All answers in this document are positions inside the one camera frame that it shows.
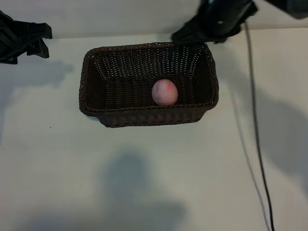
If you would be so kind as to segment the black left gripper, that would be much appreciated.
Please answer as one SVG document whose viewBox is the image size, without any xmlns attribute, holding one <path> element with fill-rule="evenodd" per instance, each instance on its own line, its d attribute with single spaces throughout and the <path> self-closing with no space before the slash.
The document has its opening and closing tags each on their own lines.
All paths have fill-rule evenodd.
<svg viewBox="0 0 308 231">
<path fill-rule="evenodd" d="M 43 39 L 52 39 L 52 29 L 46 23 L 15 22 L 14 34 L 19 39 L 14 48 L 16 52 L 25 52 L 27 56 L 36 55 L 49 58 L 49 49 Z M 16 57 L 0 58 L 1 64 L 18 64 Z"/>
</svg>

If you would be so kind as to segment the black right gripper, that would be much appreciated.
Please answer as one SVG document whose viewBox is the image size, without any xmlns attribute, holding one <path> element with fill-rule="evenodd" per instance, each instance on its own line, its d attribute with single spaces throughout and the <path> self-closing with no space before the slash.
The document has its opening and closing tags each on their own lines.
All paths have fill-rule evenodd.
<svg viewBox="0 0 308 231">
<path fill-rule="evenodd" d="M 224 43 L 241 29 L 241 24 L 257 12 L 252 0 L 214 0 L 202 1 L 197 19 L 186 22 L 181 29 L 171 35 L 171 41 L 177 44 L 196 44 L 210 42 Z"/>
</svg>

